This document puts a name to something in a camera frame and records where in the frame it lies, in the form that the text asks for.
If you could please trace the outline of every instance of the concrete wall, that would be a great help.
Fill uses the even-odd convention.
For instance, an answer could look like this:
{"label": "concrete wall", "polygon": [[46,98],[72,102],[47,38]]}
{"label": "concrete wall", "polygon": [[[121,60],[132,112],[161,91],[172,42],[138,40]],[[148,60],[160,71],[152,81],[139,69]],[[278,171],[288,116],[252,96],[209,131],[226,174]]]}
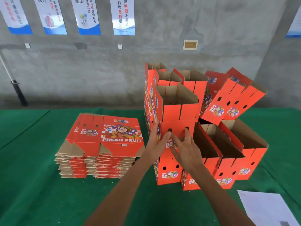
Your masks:
{"label": "concrete wall", "polygon": [[268,90],[258,107],[301,109],[301,39],[285,38],[301,0],[289,0],[255,78]]}
{"label": "concrete wall", "polygon": [[[110,0],[96,0],[101,36],[79,35],[71,0],[59,2],[68,35],[45,34],[34,0],[21,0],[34,35],[10,34],[0,15],[0,48],[31,105],[142,105],[145,61],[254,79],[286,0],[135,0],[136,36],[113,35]],[[0,107],[19,106],[1,64],[0,78]]]}

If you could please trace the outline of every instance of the finger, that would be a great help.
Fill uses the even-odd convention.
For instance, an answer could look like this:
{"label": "finger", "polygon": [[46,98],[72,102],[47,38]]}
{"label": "finger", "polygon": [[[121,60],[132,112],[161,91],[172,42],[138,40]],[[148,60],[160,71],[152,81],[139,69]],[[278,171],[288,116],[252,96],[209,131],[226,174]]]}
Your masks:
{"label": "finger", "polygon": [[169,148],[171,150],[171,153],[175,156],[175,159],[179,162],[179,160],[180,160],[179,153],[175,150],[175,148],[173,146],[170,146]]}
{"label": "finger", "polygon": [[171,132],[167,132],[164,137],[161,139],[161,141],[158,143],[159,148],[166,148],[166,143],[170,139]]}
{"label": "finger", "polygon": [[190,133],[189,129],[185,128],[185,140],[184,140],[184,142],[190,142],[191,139],[192,138],[191,138],[191,133]]}
{"label": "finger", "polygon": [[181,141],[178,139],[178,137],[171,133],[171,139],[175,142],[176,145],[180,145],[181,144]]}
{"label": "finger", "polygon": [[159,123],[160,121],[157,121],[153,126],[153,130],[151,131],[150,138],[157,138]]}

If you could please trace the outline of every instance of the sheet of paper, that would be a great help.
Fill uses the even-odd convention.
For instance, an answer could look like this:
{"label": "sheet of paper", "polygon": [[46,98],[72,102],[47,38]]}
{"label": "sheet of paper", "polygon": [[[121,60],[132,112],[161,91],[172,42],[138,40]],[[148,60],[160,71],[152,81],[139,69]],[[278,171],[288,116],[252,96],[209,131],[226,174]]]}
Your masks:
{"label": "sheet of paper", "polygon": [[301,6],[296,13],[286,37],[301,37]]}
{"label": "sheet of paper", "polygon": [[280,194],[237,192],[256,226],[300,226]]}

